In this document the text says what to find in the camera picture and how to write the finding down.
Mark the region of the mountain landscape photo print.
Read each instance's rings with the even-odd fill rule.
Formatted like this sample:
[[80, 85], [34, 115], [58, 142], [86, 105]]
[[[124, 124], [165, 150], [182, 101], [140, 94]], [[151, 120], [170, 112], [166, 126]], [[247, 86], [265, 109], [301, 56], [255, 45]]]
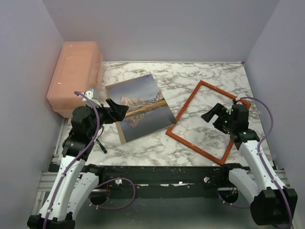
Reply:
[[108, 98], [129, 107], [117, 122], [120, 141], [127, 143], [176, 124], [160, 88], [151, 74], [105, 86]]

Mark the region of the orange wooden picture frame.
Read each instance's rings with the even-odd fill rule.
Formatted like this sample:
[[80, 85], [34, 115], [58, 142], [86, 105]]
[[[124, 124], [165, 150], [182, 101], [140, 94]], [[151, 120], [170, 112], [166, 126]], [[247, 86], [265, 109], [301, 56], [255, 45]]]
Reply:
[[[230, 99], [236, 99], [237, 96], [233, 95], [233, 94], [230, 94], [220, 88], [217, 88], [216, 86], [213, 86], [205, 81], [200, 81], [197, 86], [195, 87], [195, 89], [193, 90], [193, 92], [191, 93], [191, 95], [189, 96], [189, 98], [187, 99], [187, 101], [185, 102], [185, 104], [183, 105], [182, 109], [180, 110], [180, 112], [178, 113], [178, 115], [176, 116], [176, 122], [179, 121], [179, 119], [181, 118], [181, 116], [183, 115], [183, 113], [186, 111], [188, 105], [190, 104], [190, 102], [192, 101], [192, 99], [195, 97], [196, 93], [198, 92], [198, 90], [200, 89], [201, 86], [205, 86], [211, 90], [214, 90]], [[185, 139], [181, 138], [180, 136], [176, 135], [175, 133], [172, 132], [172, 130], [174, 129], [175, 125], [171, 126], [168, 128], [168, 130], [166, 131], [166, 134], [173, 138], [174, 140], [178, 141], [179, 143], [183, 144], [184, 146], [192, 149], [193, 151], [195, 151], [196, 153], [204, 156], [205, 158], [211, 160], [212, 162], [220, 165], [220, 166], [223, 166], [225, 163], [226, 163], [226, 160], [229, 156], [229, 153], [233, 147], [233, 141], [230, 141], [229, 144], [227, 145], [226, 147], [226, 150], [222, 156], [221, 159], [218, 159], [216, 157], [214, 157], [213, 155], [209, 154], [208, 152], [200, 149], [199, 147], [193, 145], [192, 143], [186, 141]]]

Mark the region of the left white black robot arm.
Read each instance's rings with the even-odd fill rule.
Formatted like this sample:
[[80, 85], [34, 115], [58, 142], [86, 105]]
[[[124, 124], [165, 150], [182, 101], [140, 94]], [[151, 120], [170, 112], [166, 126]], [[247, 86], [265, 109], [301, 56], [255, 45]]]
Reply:
[[80, 106], [72, 113], [72, 129], [62, 145], [62, 159], [51, 191], [37, 215], [31, 215], [30, 229], [73, 229], [82, 205], [94, 188], [102, 188], [102, 169], [85, 166], [98, 131], [104, 124], [122, 121], [126, 105], [106, 100], [109, 107]]

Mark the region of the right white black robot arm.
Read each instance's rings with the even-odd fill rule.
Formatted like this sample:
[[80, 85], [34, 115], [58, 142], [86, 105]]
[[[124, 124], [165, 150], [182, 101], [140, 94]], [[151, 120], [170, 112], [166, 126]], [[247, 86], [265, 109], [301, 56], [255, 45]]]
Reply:
[[254, 222], [259, 225], [292, 225], [297, 193], [288, 188], [269, 164], [257, 133], [249, 128], [249, 110], [244, 104], [234, 103], [231, 109], [217, 103], [201, 118], [230, 135], [230, 139], [247, 161], [253, 178], [241, 168], [234, 168], [219, 175], [225, 187], [234, 184], [250, 204]]

